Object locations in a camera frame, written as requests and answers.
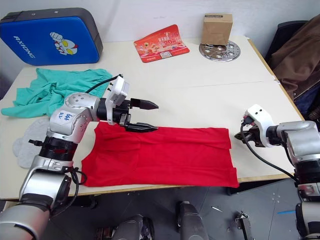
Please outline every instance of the metal plate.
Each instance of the metal plate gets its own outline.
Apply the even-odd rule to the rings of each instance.
[[[233,41],[228,41],[226,46],[200,44],[199,51],[205,58],[218,62],[229,62],[240,55],[240,48]]]

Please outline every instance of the white wall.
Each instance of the white wall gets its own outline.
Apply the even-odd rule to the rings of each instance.
[[[93,15],[103,42],[138,40],[172,24],[178,25],[182,38],[200,37],[204,13],[232,13],[231,34],[250,37],[263,55],[279,23],[309,20],[320,13],[319,0],[0,1],[0,17],[21,10],[85,8]],[[23,66],[24,63],[1,40],[0,77],[11,82]]]

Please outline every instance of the gray floor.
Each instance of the gray floor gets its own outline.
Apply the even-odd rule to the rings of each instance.
[[[299,202],[290,179],[228,196],[222,187],[181,187],[160,190],[104,194],[95,209],[70,207],[49,222],[42,240],[93,240],[97,227],[115,226],[126,218],[142,214],[153,220],[156,240],[178,240],[175,206],[190,201],[202,215],[211,240],[243,240],[234,214],[249,215],[256,240],[298,240],[295,214]]]

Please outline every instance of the green cloth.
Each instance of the green cloth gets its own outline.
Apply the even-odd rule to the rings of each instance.
[[[64,99],[75,92],[85,92],[103,80],[112,77],[104,69],[86,71],[60,71],[36,69],[37,78],[30,87],[18,88],[14,107],[2,108],[3,115],[34,118],[51,114],[64,104]],[[108,84],[93,89],[90,94],[102,97]]]

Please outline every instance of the gray cloth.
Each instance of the gray cloth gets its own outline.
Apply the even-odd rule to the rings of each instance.
[[[15,140],[12,151],[17,157],[18,165],[22,168],[30,168],[35,155],[38,155],[41,146],[29,143],[29,140],[44,141],[49,126],[49,118],[35,120],[25,131],[24,136]]]

